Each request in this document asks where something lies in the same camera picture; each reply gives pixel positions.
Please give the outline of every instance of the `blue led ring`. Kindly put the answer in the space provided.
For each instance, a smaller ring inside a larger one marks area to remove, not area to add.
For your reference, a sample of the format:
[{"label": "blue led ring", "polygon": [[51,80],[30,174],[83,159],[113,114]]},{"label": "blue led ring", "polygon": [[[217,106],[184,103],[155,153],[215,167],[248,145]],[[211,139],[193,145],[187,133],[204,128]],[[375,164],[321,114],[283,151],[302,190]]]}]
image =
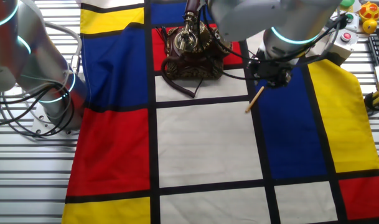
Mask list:
[{"label": "blue led ring", "polygon": [[[70,87],[70,89],[69,89],[69,92],[71,92],[71,91],[73,90],[73,87],[75,86],[75,84],[76,84],[76,75],[73,74],[73,82],[72,82],[72,85],[71,85],[71,87]],[[63,96],[61,96],[60,98],[57,98],[57,99],[55,99],[55,100],[50,100],[50,101],[42,101],[42,100],[39,100],[39,102],[40,102],[40,103],[55,103],[55,102],[61,100],[63,97],[66,97],[66,96],[67,96],[67,93],[65,93]]]},{"label": "blue led ring", "polygon": [[29,44],[27,44],[27,42],[22,37],[20,37],[20,36],[17,36],[17,39],[18,39],[18,41],[20,43],[22,43],[26,47],[26,49],[29,52],[29,54],[31,54],[32,53],[32,49],[30,49]]},{"label": "blue led ring", "polygon": [[18,1],[18,4],[16,4],[16,7],[15,7],[14,11],[11,13],[11,15],[9,15],[7,18],[0,21],[0,26],[7,23],[8,21],[10,21],[15,16],[18,8],[19,8],[19,1]]},{"label": "blue led ring", "polygon": [[291,40],[291,39],[287,39],[285,38],[284,36],[282,36],[279,32],[276,31],[276,29],[274,27],[271,27],[271,30],[272,32],[274,32],[274,34],[279,37],[279,39],[289,43],[289,44],[308,44],[309,42],[312,42],[313,40],[315,40],[318,35],[316,35],[315,37],[309,39],[309,40]]}]

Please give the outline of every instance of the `wooden stick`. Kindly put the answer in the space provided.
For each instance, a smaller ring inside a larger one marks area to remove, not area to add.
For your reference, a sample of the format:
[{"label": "wooden stick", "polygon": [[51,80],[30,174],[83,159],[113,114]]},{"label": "wooden stick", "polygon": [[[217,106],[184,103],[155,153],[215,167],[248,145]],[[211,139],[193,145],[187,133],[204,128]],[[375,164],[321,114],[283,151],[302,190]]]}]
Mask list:
[{"label": "wooden stick", "polygon": [[251,101],[250,105],[247,107],[246,109],[246,113],[249,113],[251,108],[253,107],[254,103],[256,103],[256,100],[258,99],[258,97],[260,97],[261,93],[263,92],[264,90],[264,87],[262,86],[260,88],[260,90],[258,90],[258,93],[256,94],[256,96],[253,98],[253,100]]}]

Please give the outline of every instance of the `fabric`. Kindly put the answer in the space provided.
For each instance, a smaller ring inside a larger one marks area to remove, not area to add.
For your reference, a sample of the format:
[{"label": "fabric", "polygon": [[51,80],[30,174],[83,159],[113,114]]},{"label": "fabric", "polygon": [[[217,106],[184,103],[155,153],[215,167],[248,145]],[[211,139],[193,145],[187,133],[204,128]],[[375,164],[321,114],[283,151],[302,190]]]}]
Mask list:
[{"label": "fabric", "polygon": [[[160,76],[154,30],[182,26],[184,8],[82,1],[89,91],[62,223],[379,223],[379,159],[357,79],[324,60],[265,90],[249,114],[262,83],[223,76],[190,99]],[[239,57],[224,64],[248,75]]]}]

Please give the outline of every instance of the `green object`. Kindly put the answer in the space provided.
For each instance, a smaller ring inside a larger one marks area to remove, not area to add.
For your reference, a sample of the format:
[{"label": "green object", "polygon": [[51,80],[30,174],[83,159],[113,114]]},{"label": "green object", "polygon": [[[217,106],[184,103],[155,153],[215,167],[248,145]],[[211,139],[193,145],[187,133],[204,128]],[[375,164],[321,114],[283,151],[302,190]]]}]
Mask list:
[{"label": "green object", "polygon": [[343,0],[340,5],[342,7],[350,7],[354,4],[354,2],[355,0]]},{"label": "green object", "polygon": [[351,23],[353,21],[353,15],[347,14],[346,16],[347,16],[347,22]]}]

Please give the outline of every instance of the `yellow square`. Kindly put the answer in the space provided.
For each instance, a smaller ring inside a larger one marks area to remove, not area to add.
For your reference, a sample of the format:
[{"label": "yellow square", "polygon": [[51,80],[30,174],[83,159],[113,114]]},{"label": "yellow square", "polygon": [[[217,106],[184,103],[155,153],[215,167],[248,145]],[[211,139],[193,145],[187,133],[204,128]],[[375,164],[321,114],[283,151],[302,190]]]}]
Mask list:
[{"label": "yellow square", "polygon": [[328,60],[309,65],[336,172],[379,169],[357,78]]},{"label": "yellow square", "polygon": [[62,224],[150,224],[150,198],[107,202],[69,203],[63,211]]},{"label": "yellow square", "polygon": [[123,30],[130,23],[144,24],[143,7],[107,13],[97,13],[82,9],[80,32],[83,34],[112,32]]}]

